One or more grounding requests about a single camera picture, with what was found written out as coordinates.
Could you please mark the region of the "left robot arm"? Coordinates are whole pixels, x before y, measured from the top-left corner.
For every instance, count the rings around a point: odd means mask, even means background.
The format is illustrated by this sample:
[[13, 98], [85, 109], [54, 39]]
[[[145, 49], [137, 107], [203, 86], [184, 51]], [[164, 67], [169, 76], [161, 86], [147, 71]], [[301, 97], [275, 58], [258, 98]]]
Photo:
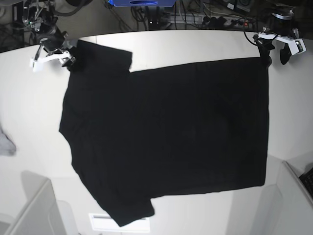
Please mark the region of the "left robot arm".
[[284, 43], [280, 49], [280, 62], [286, 64], [294, 55], [306, 51], [303, 39], [300, 38], [297, 22], [294, 18], [294, 7], [288, 5], [274, 4], [273, 7], [266, 8], [262, 12], [258, 22], [261, 27], [257, 34], [253, 36], [260, 53], [268, 55], [275, 49], [275, 40]]

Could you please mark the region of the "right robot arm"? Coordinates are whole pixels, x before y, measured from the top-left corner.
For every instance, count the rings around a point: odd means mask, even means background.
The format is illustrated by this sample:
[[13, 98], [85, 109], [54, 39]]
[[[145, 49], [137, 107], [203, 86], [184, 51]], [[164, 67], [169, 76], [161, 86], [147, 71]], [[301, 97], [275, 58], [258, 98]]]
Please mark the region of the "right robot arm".
[[22, 22], [39, 42], [39, 48], [30, 59], [33, 71], [39, 71], [44, 64], [58, 61], [62, 67], [70, 67], [76, 62], [73, 45], [67, 40], [68, 33], [57, 26], [58, 17], [53, 14], [51, 1], [43, 5], [38, 0], [26, 0], [23, 4]]

